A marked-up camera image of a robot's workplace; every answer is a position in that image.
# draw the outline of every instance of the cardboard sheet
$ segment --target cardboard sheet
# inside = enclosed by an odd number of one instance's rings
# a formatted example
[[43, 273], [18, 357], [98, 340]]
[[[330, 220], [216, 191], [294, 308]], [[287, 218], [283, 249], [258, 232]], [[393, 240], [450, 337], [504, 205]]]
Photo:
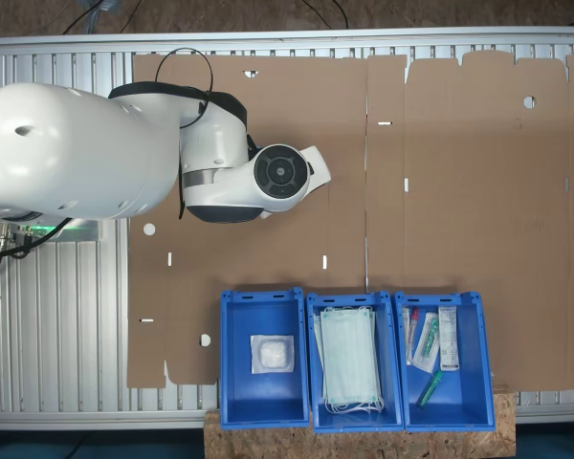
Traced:
[[368, 64], [370, 291], [479, 291], [494, 374], [574, 388], [574, 57]]
[[[135, 79], [159, 61], [137, 56]], [[406, 83], [405, 56], [211, 63], [257, 143], [315, 144], [332, 183], [265, 221], [179, 222], [176, 188], [132, 219], [130, 387], [164, 387], [165, 362], [174, 383], [214, 383], [224, 289], [363, 291], [366, 237], [370, 292], [479, 291], [494, 374], [515, 390], [574, 388], [574, 56], [569, 82], [559, 60], [492, 51], [417, 59]], [[160, 75], [208, 78], [196, 56]]]
[[[160, 60], [137, 55], [134, 79], [152, 80]], [[258, 144], [315, 145], [332, 182], [266, 220], [215, 225], [186, 211], [179, 221], [176, 187], [131, 220], [129, 387], [165, 387], [165, 362], [173, 383], [215, 383], [223, 290], [364, 289], [366, 62], [211, 56], [210, 63], [214, 90], [246, 106], [248, 132]], [[209, 69], [199, 56], [173, 56], [159, 80], [207, 88]], [[144, 235], [146, 223], [155, 225], [153, 236]], [[200, 345], [202, 334], [210, 346]]]

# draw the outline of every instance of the blue plastic container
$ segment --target blue plastic container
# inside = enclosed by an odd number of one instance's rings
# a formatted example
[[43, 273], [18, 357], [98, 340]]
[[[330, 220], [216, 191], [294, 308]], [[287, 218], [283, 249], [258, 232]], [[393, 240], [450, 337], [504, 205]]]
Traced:
[[[252, 335], [293, 335], [291, 373], [251, 373]], [[308, 427], [302, 290], [221, 294], [221, 427]]]
[[[394, 296], [394, 306], [395, 324], [399, 330], [398, 351], [406, 430], [412, 432], [495, 430], [494, 395], [480, 294], [469, 292], [461, 295], [405, 295], [399, 292]], [[414, 350], [423, 331], [425, 314], [437, 313], [438, 306], [457, 307], [460, 369], [444, 372], [442, 381], [423, 408], [417, 407], [417, 400], [432, 375], [412, 365], [406, 365], [402, 306], [409, 308], [416, 306], [419, 309]], [[440, 353], [433, 371], [439, 368]]]
[[[348, 414], [333, 414], [325, 409], [322, 397], [323, 371], [313, 315], [320, 314], [327, 307], [369, 306], [376, 312], [374, 333], [376, 358], [385, 407], [380, 413], [356, 411]], [[332, 295], [306, 297], [308, 314], [308, 347], [310, 356], [311, 399], [313, 407], [313, 428], [316, 433], [375, 432], [403, 430], [400, 378], [395, 347], [391, 298], [387, 292], [367, 295]]]

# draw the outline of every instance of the wooden board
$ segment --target wooden board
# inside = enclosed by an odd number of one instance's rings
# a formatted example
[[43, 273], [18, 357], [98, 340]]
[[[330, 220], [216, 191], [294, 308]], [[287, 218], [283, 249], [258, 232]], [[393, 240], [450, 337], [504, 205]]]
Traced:
[[517, 454], [515, 394], [494, 382], [495, 432], [378, 432], [315, 435], [308, 428], [223, 430], [219, 411], [204, 424], [207, 459], [451, 459]]

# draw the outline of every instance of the green light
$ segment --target green light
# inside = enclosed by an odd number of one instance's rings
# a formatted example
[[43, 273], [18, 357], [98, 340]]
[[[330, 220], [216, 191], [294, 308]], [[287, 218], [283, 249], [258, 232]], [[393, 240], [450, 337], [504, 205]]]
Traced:
[[[55, 227], [32, 227], [33, 230], [52, 231]], [[80, 230], [80, 227], [65, 227], [64, 230]]]

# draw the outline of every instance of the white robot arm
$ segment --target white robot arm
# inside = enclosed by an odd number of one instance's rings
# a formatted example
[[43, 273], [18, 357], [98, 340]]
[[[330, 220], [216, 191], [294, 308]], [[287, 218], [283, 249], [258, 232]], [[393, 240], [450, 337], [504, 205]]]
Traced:
[[[204, 115], [190, 127], [180, 129]], [[187, 208], [215, 223], [292, 208], [330, 174], [316, 147], [247, 145], [233, 96], [142, 82], [109, 98], [38, 83], [0, 89], [0, 219], [113, 219], [169, 193], [179, 161]]]

